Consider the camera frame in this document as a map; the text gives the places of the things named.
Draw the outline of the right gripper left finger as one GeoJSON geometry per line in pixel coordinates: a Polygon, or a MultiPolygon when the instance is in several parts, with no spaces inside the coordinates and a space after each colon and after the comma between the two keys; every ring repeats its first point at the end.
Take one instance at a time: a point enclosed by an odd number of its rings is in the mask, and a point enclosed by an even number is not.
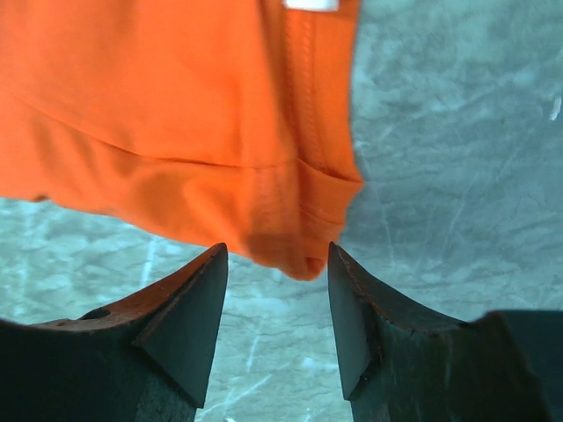
{"type": "Polygon", "coordinates": [[[78,319],[2,321],[2,420],[194,420],[207,395],[227,279],[227,248],[217,244],[78,319]]]}

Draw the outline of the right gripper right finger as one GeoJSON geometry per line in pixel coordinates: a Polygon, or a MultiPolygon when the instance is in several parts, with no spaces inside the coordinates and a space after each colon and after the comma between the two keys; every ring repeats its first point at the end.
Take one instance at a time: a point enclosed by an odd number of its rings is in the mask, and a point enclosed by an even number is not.
{"type": "Polygon", "coordinates": [[[494,310],[464,322],[385,284],[337,244],[328,291],[354,420],[553,420],[552,311],[494,310]]]}

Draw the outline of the orange t shirt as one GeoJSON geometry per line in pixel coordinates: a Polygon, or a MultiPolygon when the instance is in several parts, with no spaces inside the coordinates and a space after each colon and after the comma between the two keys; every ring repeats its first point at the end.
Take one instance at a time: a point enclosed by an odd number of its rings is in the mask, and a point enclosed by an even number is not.
{"type": "Polygon", "coordinates": [[[359,8],[2,2],[2,196],[315,279],[362,188],[348,120],[359,8]]]}

